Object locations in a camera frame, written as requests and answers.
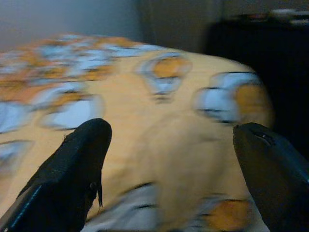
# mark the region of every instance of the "yellow blanket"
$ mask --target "yellow blanket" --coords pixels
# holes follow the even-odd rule
[[[0,54],[0,215],[64,136],[94,117],[113,130],[104,207],[156,182],[163,229],[183,225],[212,193],[246,199],[233,125],[272,121],[258,77],[224,58],[80,35]],[[97,212],[94,201],[88,216]]]

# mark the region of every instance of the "black object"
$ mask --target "black object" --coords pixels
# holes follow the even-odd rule
[[[1,232],[79,232],[98,193],[112,130],[97,118],[69,134],[0,219]]]
[[[309,162],[259,124],[235,127],[234,148],[247,187],[272,232],[309,231]]]
[[[207,33],[207,55],[252,67],[264,83],[275,111],[273,130],[309,160],[309,26],[280,23],[214,24]]]

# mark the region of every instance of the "dark furniture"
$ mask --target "dark furniture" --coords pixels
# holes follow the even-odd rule
[[[309,27],[221,22],[207,33],[204,53],[257,72],[275,110],[273,130],[309,160]]]

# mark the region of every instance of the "bed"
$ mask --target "bed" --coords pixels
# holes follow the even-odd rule
[[[0,54],[0,215],[64,137],[97,117],[111,124],[113,136],[103,207],[94,201],[89,219],[98,211],[115,216],[115,205],[146,194],[126,208],[127,220],[136,215],[151,225],[139,230],[187,228],[197,217],[214,230],[250,224],[232,129],[271,125],[256,74],[220,57],[76,34]],[[115,225],[106,228],[123,229]]]

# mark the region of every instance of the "bedspread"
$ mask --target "bedspread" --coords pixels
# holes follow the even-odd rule
[[[233,125],[269,126],[272,111],[254,72],[224,58],[75,34],[0,54],[1,215],[63,138],[96,117],[113,130],[100,211],[155,183],[167,230],[213,193],[248,198]],[[88,217],[98,210],[94,201]]]

